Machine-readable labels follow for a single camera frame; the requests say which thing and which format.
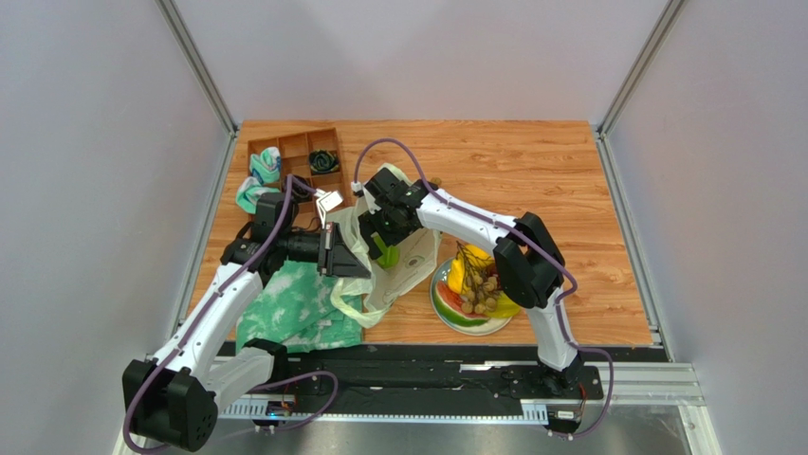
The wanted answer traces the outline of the yellow fake lemon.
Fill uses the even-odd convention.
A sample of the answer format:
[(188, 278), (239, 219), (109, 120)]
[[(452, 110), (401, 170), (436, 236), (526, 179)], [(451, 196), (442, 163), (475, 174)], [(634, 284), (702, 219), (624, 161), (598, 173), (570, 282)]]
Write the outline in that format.
[(480, 247), (474, 245), (467, 245), (467, 249), (469, 254), (473, 256), (476, 260), (479, 260), (487, 264), (491, 264), (493, 262), (493, 258), (491, 257), (491, 255), (482, 250)]

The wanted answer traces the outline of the avocado print plastic bag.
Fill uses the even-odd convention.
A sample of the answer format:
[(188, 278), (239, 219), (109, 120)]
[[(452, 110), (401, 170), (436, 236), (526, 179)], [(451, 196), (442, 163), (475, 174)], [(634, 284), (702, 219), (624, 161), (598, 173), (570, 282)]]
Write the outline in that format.
[(363, 328), (377, 325), (397, 298), (429, 279), (438, 266), (441, 233), (421, 228), (395, 247), (398, 259), (383, 267), (372, 260), (369, 247), (361, 238), (358, 217), (368, 209), (357, 201), (352, 207), (335, 209), (324, 216), (325, 222), (339, 225), (340, 234), (350, 251), (371, 271), (369, 279), (338, 278), (329, 295), (331, 305)]

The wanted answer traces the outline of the yellow fake pear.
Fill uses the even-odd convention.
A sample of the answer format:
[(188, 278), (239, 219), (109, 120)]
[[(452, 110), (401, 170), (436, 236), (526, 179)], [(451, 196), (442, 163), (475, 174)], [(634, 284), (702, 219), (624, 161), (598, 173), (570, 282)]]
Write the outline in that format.
[(447, 286), (457, 295), (463, 295), (468, 290), (465, 262), (460, 258), (455, 258), (450, 262)]

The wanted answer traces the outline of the yellow green fake starfruit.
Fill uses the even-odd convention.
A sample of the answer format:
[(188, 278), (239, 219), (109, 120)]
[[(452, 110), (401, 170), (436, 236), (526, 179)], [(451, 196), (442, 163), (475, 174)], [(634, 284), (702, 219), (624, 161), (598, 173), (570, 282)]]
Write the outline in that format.
[(505, 293), (501, 293), (496, 300), (496, 307), (486, 311), (486, 315), (493, 319), (509, 319), (519, 314), (523, 308), (512, 301)]

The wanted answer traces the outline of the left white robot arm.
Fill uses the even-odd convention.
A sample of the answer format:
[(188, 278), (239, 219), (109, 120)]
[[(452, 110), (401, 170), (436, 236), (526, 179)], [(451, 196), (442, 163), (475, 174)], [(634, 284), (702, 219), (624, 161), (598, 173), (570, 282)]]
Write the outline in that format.
[(319, 232), (292, 225), (289, 193), (259, 197), (252, 222), (226, 247), (202, 302), (148, 360), (133, 360), (122, 376), (125, 444), (139, 454), (170, 446), (194, 452), (211, 438), (220, 412), (273, 378), (285, 347), (251, 341), (245, 352), (215, 365), (230, 329), (285, 262), (311, 263), (328, 277), (368, 279), (370, 268), (350, 250), (340, 227)]

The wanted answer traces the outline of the fake brown grapes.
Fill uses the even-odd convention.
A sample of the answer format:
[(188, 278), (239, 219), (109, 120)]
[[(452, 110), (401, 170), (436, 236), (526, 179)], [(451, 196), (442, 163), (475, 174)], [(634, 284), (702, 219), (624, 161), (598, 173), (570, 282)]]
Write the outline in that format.
[(494, 259), (491, 264), (476, 260), (468, 252), (467, 245), (457, 244), (455, 258), (465, 262), (466, 284), (468, 290), (459, 295), (464, 301), (462, 310), (465, 313), (486, 315), (486, 311), (496, 307), (496, 300), (500, 295), (499, 278), (495, 272)]

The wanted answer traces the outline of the fake watermelon slice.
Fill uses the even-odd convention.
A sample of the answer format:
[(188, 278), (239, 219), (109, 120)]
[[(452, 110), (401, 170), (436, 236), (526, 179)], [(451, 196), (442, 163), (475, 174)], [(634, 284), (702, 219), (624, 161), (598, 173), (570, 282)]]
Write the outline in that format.
[(432, 304), (437, 314), (451, 324), (461, 327), (481, 326), (489, 321), (489, 317), (462, 310), (464, 301), (452, 292), (445, 282), (439, 281), (432, 287)]

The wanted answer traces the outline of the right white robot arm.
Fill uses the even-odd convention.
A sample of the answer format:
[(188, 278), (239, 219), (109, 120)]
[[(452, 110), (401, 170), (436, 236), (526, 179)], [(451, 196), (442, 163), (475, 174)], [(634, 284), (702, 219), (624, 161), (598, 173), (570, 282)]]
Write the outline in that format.
[(505, 294), (528, 316), (540, 363), (558, 387), (578, 383), (583, 362), (563, 302), (563, 286), (574, 280), (540, 217), (480, 209), (430, 182), (409, 183), (387, 168), (365, 183), (353, 181), (351, 189), (367, 205), (359, 227), (372, 259), (381, 254), (376, 238), (396, 246), (422, 228), (448, 233), (490, 255)]

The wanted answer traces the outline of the green fake fruit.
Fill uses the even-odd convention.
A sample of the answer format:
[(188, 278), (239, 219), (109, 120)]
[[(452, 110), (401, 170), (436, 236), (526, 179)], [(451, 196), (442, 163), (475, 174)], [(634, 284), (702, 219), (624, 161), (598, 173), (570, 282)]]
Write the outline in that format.
[(382, 269), (391, 269), (398, 265), (400, 261), (400, 249), (398, 246), (388, 246), (375, 234), (373, 236), (376, 247), (380, 255), (376, 258), (376, 263)]

